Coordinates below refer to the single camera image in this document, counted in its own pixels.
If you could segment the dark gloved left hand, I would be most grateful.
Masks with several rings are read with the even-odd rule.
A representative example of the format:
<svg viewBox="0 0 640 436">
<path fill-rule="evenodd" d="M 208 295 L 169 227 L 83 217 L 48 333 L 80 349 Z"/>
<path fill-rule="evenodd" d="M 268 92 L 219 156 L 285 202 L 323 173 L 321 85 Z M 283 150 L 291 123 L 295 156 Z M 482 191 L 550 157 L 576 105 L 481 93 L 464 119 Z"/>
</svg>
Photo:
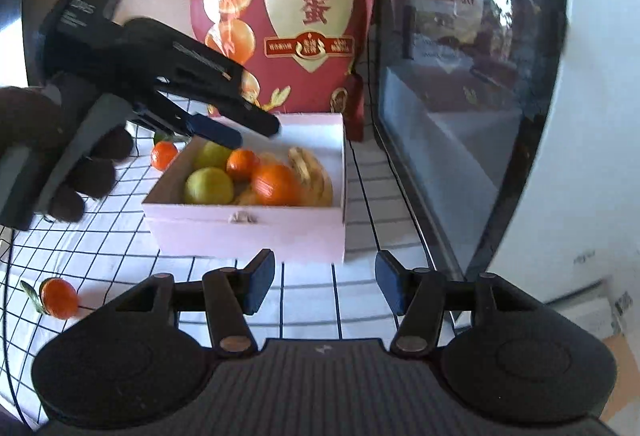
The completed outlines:
<svg viewBox="0 0 640 436">
<path fill-rule="evenodd" d="M 58 107 L 36 87 L 6 87 L 1 90 L 1 150 L 14 145 L 39 151 L 63 142 Z M 85 214 L 86 196 L 102 199 L 114 187 L 115 166 L 124 161 L 134 140 L 123 125 L 103 136 L 92 151 L 81 157 L 56 190 L 47 214 L 64 222 L 78 222 Z"/>
</svg>

